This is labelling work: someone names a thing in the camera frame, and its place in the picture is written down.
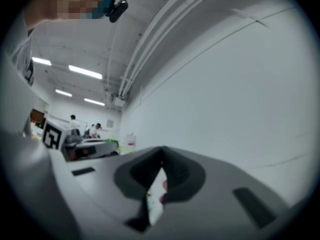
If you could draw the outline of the clear plastic bag red labels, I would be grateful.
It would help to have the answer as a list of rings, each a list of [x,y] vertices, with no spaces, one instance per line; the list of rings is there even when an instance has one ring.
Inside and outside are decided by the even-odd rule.
[[[136,142],[137,137],[133,132],[127,134],[124,138],[124,147],[134,152],[136,150]]]

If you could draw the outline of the white ceiling light bar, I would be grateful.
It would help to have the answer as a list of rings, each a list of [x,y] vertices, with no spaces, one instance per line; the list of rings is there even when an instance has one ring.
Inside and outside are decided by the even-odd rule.
[[[32,61],[37,64],[46,65],[46,66],[52,66],[52,63],[48,59],[38,58],[38,57],[32,57]]]
[[[95,105],[98,105],[98,106],[102,106],[102,107],[105,106],[104,102],[100,102],[100,101],[96,101],[96,100],[92,100],[92,99],[88,99],[88,98],[84,98],[83,100],[85,102],[88,102],[88,103],[91,103],[91,104],[95,104]]]
[[[65,92],[65,91],[62,91],[62,90],[59,90],[59,89],[56,89],[55,92],[57,94],[60,94],[60,95],[66,96],[66,97],[70,97],[70,98],[73,96],[71,93],[68,93],[68,92]]]
[[[102,80],[103,79],[103,75],[101,73],[95,72],[95,71],[91,71],[85,68],[81,68],[81,67],[77,67],[74,65],[69,65],[68,66],[69,70],[71,72],[77,73],[77,74],[81,74],[81,75],[85,75],[91,78],[95,78],[98,80]]]

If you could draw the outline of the white ceiling junction box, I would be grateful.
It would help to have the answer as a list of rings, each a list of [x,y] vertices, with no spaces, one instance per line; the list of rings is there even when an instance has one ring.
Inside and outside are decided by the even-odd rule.
[[[125,100],[123,100],[117,96],[112,96],[111,102],[114,106],[121,107],[121,108],[126,104]]]

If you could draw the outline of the white ceiling pipes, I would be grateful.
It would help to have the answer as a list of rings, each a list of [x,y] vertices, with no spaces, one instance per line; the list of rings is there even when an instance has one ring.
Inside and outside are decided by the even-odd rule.
[[[143,2],[148,12],[147,24],[142,29],[121,78],[118,97],[126,99],[139,73],[161,41],[192,9],[204,0],[149,0]]]

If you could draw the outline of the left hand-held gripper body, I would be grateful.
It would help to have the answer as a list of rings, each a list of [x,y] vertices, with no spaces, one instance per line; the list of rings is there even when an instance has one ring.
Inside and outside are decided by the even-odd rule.
[[[76,147],[83,141],[80,131],[47,119],[43,126],[42,142],[47,148],[60,151],[67,162],[78,159]]]

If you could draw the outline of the grey shirt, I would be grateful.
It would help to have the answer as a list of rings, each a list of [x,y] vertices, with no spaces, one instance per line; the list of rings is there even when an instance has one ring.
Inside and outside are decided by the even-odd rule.
[[[0,47],[0,132],[41,140],[31,127],[30,113],[40,98],[33,87],[35,74],[31,32],[21,12]]]

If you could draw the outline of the brown wooden cabinet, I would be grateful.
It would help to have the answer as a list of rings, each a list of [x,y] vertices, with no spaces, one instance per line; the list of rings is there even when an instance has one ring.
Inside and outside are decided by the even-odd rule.
[[[45,114],[36,109],[33,109],[30,113],[30,119],[32,122],[35,122],[35,125],[38,128],[43,128],[46,122]]]

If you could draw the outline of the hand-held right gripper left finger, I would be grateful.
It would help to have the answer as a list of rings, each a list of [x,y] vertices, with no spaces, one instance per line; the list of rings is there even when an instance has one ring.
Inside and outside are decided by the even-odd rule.
[[[163,240],[152,229],[139,232],[125,224],[136,217],[141,203],[127,198],[114,183],[117,168],[141,156],[141,151],[71,162],[58,150],[49,149],[48,154],[80,240]]]

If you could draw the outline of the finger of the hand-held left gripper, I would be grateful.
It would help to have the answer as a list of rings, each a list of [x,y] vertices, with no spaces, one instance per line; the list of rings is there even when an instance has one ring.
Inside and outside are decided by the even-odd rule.
[[[119,143],[116,140],[85,139],[74,146],[74,153],[78,159],[97,159],[117,152]]]

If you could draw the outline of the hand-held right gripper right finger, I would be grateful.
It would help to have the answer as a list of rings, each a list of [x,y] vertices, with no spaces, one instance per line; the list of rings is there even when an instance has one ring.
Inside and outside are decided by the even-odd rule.
[[[293,212],[268,186],[228,162],[162,147],[164,213],[151,240],[274,240]]]

